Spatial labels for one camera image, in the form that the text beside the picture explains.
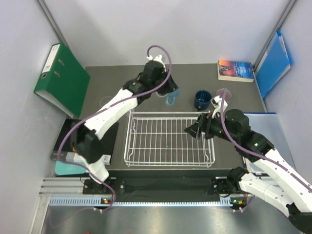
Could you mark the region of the pink mug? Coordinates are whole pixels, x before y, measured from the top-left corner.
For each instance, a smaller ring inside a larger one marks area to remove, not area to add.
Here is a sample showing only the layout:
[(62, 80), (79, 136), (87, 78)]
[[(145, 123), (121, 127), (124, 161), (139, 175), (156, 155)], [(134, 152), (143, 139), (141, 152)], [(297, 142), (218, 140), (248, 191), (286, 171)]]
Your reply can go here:
[(232, 93), (228, 89), (220, 88), (216, 91), (217, 96), (223, 97), (223, 94), (225, 94), (225, 101), (228, 102), (232, 99)]

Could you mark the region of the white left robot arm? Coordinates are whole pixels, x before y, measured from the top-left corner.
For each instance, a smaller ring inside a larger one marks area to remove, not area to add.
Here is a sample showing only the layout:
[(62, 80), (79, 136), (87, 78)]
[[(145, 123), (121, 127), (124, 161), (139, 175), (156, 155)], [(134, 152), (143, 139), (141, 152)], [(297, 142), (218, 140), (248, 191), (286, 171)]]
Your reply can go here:
[(112, 100), (71, 133), (71, 146), (84, 162), (99, 193), (108, 192), (111, 186), (104, 164), (105, 145), (102, 138), (123, 115), (149, 99), (153, 93), (162, 97), (177, 91), (178, 86), (169, 72), (162, 56), (149, 56), (143, 71), (135, 79), (127, 81)]

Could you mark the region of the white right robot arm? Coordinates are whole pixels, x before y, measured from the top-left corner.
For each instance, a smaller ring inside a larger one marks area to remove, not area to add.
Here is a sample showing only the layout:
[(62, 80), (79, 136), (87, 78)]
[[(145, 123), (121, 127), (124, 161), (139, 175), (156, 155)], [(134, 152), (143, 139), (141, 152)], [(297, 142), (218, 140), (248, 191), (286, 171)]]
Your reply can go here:
[(233, 143), (243, 158), (278, 185), (271, 185), (237, 167), (227, 176), (229, 190), (244, 191), (262, 199), (277, 208), (300, 232), (312, 232), (312, 185), (285, 161), (266, 137), (251, 129), (249, 118), (241, 110), (232, 109), (216, 116), (202, 113), (185, 132), (195, 139), (218, 137)]

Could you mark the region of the dark blue mug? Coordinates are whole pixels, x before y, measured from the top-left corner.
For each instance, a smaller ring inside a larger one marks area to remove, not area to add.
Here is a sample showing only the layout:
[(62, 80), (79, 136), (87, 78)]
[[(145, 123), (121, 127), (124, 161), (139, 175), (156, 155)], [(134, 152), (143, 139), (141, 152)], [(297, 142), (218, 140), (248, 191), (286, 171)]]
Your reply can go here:
[(197, 111), (205, 111), (208, 109), (212, 95), (206, 90), (199, 90), (195, 94), (194, 107)]

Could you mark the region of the light blue mug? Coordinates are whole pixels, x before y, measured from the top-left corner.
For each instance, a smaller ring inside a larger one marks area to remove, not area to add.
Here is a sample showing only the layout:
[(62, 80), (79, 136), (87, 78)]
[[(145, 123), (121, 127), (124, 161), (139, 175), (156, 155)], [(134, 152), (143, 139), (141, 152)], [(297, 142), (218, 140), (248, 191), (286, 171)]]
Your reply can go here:
[(179, 95), (180, 91), (179, 89), (175, 89), (174, 91), (168, 93), (168, 94), (159, 94), (159, 93), (156, 93), (158, 97), (160, 98), (165, 98), (165, 104), (167, 106), (172, 106), (175, 102), (175, 99), (176, 97)]

